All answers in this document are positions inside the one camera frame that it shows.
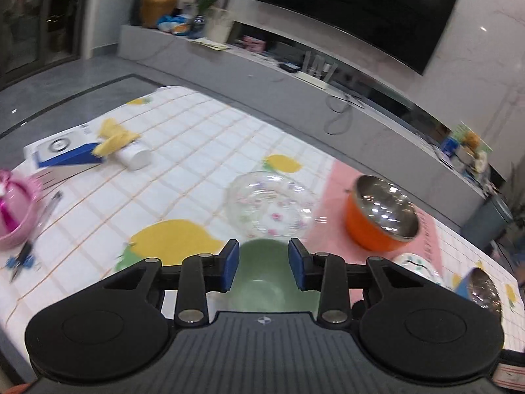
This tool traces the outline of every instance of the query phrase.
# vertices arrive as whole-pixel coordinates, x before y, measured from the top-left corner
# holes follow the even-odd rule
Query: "white marble wall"
[[[494,149],[491,163],[503,175],[525,153],[525,0],[458,0],[423,76],[300,14],[253,0],[232,0],[230,8],[240,22],[346,60],[448,126],[462,120]]]

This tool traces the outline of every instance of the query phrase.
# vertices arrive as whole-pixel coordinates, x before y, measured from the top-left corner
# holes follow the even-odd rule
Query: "clear glass plate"
[[[271,172],[238,176],[226,192],[230,223],[248,239],[300,238],[313,221],[313,194],[293,179]]]

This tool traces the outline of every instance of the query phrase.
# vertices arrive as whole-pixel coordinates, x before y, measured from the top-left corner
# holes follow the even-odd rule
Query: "wall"
[[[458,0],[423,76],[300,14],[253,0],[232,0],[230,8],[240,22],[338,56],[449,127],[462,120],[494,149],[490,160],[503,176],[525,153],[525,0]]]
[[[82,57],[93,49],[119,42],[120,26],[128,23],[132,0],[88,0],[82,37]]]

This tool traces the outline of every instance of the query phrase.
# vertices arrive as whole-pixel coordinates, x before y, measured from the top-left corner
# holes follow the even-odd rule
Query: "white container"
[[[129,170],[138,170],[151,163],[151,151],[139,140],[134,140],[116,151],[115,157]]]

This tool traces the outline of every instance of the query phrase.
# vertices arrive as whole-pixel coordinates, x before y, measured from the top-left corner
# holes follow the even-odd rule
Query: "metal screw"
[[[317,252],[313,255],[313,262],[320,267],[325,266],[326,258],[330,255],[327,252]]]
[[[330,309],[328,311],[323,312],[321,315],[324,321],[327,321],[328,323],[344,323],[346,320],[348,320],[348,315],[344,313],[343,311],[340,311],[338,309]]]
[[[178,313],[178,317],[185,323],[197,323],[204,318],[204,314],[198,309],[185,309]]]
[[[199,253],[199,257],[202,259],[203,267],[211,267],[215,262],[215,255],[211,253]]]

